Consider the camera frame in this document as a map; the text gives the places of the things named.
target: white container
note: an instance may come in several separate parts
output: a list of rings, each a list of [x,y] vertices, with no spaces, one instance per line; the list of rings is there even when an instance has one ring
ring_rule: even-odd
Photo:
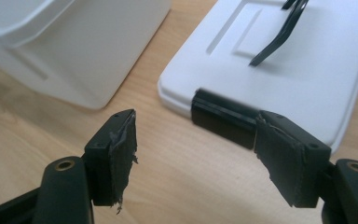
[[[171,0],[0,0],[0,68],[88,108],[111,99]]]

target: table surface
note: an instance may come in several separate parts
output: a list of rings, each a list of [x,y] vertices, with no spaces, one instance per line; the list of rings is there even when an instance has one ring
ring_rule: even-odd
[[[322,223],[290,207],[253,151],[161,104],[158,77],[215,0],[172,0],[165,21],[109,104],[88,110],[35,93],[0,70],[0,204],[40,185],[45,167],[83,148],[113,114],[137,111],[139,164],[124,209],[94,207],[95,223]],[[358,99],[334,162],[358,160]]]

